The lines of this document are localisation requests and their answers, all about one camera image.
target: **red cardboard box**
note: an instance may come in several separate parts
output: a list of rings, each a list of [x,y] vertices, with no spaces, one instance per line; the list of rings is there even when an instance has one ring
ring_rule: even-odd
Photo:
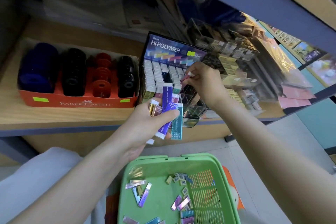
[[[19,43],[19,47],[16,51],[20,52],[22,57],[31,49],[35,47],[40,41],[33,39],[23,39]],[[99,50],[95,48],[81,47],[72,44],[53,44],[61,54],[62,52],[70,49],[77,48],[85,52],[86,57],[95,56],[98,53],[104,52],[111,56],[112,60],[119,60],[120,57],[124,56],[120,53],[109,52],[106,50]],[[82,97],[69,97],[63,94],[63,89],[61,85],[61,72],[59,73],[59,79],[56,82],[54,93],[37,93],[30,92],[26,90],[21,90],[19,85],[17,86],[21,98],[24,100],[26,105],[32,107],[84,107],[84,108],[132,108],[137,102],[139,95],[139,61],[137,57],[130,56],[133,61],[135,69],[135,77],[137,81],[137,86],[135,94],[132,98],[119,98],[118,97],[118,79],[117,71],[112,70],[112,81],[111,81],[111,96],[109,98],[98,98],[92,95],[92,73],[95,68],[88,67],[87,69],[87,80],[85,87],[85,94]]]

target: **tile floor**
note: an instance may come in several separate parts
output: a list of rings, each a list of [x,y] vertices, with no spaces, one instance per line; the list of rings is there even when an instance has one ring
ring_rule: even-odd
[[[329,173],[334,173],[334,163],[296,114],[270,124],[268,128],[290,147],[301,152]],[[228,168],[247,210],[269,224],[291,223],[268,192],[236,141],[226,143],[220,138],[179,145],[146,147],[142,155],[177,157],[181,154],[199,152],[213,154],[223,166]]]

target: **green plastic basket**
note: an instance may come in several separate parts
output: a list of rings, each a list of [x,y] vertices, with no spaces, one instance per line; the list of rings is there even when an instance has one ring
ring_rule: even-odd
[[[140,224],[160,217],[166,224],[180,223],[178,210],[171,206],[183,196],[179,182],[170,185],[166,179],[174,173],[187,173],[194,184],[187,182],[195,213],[195,224],[240,224],[229,183],[221,163],[211,154],[198,153],[168,156],[142,156],[130,162],[123,176],[119,200],[118,224],[126,215]],[[138,207],[132,189],[125,189],[129,180],[146,179],[152,184],[143,208]]]

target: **pink paper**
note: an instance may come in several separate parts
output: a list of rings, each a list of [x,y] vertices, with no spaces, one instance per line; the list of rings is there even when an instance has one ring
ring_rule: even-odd
[[[290,86],[282,85],[283,94],[287,98],[295,98],[295,99],[311,99],[316,98],[314,94],[310,92],[308,89],[300,89]]]
[[[285,98],[285,97],[278,97],[280,106],[282,109],[288,107],[299,107],[299,106],[306,106],[311,105],[308,99],[294,99],[294,98]]]

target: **person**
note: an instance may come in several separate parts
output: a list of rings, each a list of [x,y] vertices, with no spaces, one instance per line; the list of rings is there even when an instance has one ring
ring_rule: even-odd
[[[186,83],[225,121],[289,220],[293,224],[336,223],[336,182],[332,175],[285,146],[231,99],[217,70],[196,62],[189,71],[195,76]],[[54,184],[49,189],[44,187],[45,192],[11,216],[9,223],[84,223],[119,171],[139,156],[145,142],[163,124],[178,114],[174,110],[151,117],[148,103],[138,105],[111,137],[82,160],[73,161],[73,168],[65,171],[57,182],[51,182]],[[11,206],[2,204],[1,212],[9,211]]]

